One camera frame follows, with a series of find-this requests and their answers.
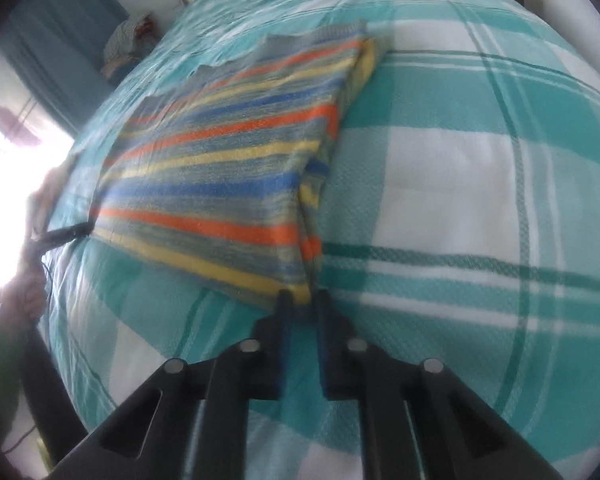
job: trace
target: striped fabric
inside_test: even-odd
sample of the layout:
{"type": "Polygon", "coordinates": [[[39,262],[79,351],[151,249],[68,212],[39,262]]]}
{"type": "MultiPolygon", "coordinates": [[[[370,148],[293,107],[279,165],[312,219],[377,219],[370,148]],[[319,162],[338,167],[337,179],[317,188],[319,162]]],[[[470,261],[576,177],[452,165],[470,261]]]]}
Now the striped fabric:
{"type": "Polygon", "coordinates": [[[286,288],[308,304],[339,120],[376,56],[363,24],[330,25],[145,98],[107,159],[94,237],[249,303],[286,288]]]}
{"type": "MultiPolygon", "coordinates": [[[[359,333],[438,357],[569,480],[600,459],[600,75],[511,0],[196,0],[77,140],[52,227],[86,219],[143,98],[267,34],[365,20],[387,54],[341,124],[320,284],[359,333]]],[[[217,355],[261,308],[101,239],[50,255],[42,331],[89,428],[164,359],[217,355]]],[[[293,329],[285,397],[251,402],[246,478],[362,478],[355,405],[293,329]]]]}

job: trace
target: folded garment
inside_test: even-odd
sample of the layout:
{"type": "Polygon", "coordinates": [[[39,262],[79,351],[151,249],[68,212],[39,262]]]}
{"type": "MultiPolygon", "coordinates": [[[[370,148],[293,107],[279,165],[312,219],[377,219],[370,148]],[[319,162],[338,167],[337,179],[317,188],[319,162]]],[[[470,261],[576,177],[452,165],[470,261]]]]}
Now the folded garment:
{"type": "Polygon", "coordinates": [[[94,236],[243,301],[306,304],[339,121],[381,51],[362,23],[270,36],[146,98],[105,164],[94,236]]]}

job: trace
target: blue curtain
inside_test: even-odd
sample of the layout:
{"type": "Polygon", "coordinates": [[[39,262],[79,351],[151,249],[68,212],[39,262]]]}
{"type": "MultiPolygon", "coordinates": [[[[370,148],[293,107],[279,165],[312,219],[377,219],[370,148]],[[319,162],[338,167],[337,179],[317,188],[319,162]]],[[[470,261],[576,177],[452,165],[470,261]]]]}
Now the blue curtain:
{"type": "Polygon", "coordinates": [[[73,137],[113,89],[102,51],[127,17],[117,0],[20,0],[4,23],[4,56],[73,137]]]}

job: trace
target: silver rivet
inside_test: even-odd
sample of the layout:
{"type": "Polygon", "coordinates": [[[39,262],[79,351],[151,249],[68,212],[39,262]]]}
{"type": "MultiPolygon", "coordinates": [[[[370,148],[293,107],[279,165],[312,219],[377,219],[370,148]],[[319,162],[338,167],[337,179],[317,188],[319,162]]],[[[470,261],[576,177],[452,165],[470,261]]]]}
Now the silver rivet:
{"type": "Polygon", "coordinates": [[[185,362],[182,359],[169,359],[164,364],[164,371],[168,374],[179,374],[182,370],[184,370],[185,362]]]}
{"type": "Polygon", "coordinates": [[[245,339],[244,341],[240,341],[240,351],[247,354],[259,351],[259,341],[257,339],[245,339]]]}
{"type": "Polygon", "coordinates": [[[445,366],[438,359],[427,359],[424,361],[424,370],[430,374],[438,374],[445,369],[445,366]]]}
{"type": "Polygon", "coordinates": [[[366,349],[369,348],[369,346],[364,339],[353,337],[347,341],[347,348],[351,352],[366,352],[366,349]]]}

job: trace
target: teal checkered fabric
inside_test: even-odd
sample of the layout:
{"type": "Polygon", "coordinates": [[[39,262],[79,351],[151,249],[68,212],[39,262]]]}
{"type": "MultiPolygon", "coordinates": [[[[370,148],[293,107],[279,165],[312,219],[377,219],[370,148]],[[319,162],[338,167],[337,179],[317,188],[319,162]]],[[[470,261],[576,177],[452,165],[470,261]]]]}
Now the teal checkered fabric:
{"type": "MultiPolygon", "coordinates": [[[[600,459],[600,76],[511,0],[195,0],[91,120],[52,227],[83,221],[148,95],[267,34],[368,22],[389,52],[342,124],[318,215],[320,282],[397,358],[437,357],[567,478],[600,459]]],[[[264,313],[106,240],[49,257],[41,323],[100,423],[161,362],[196,362],[264,313]]],[[[281,402],[252,402],[247,477],[361,478],[355,404],[326,402],[297,325],[281,402]]]]}

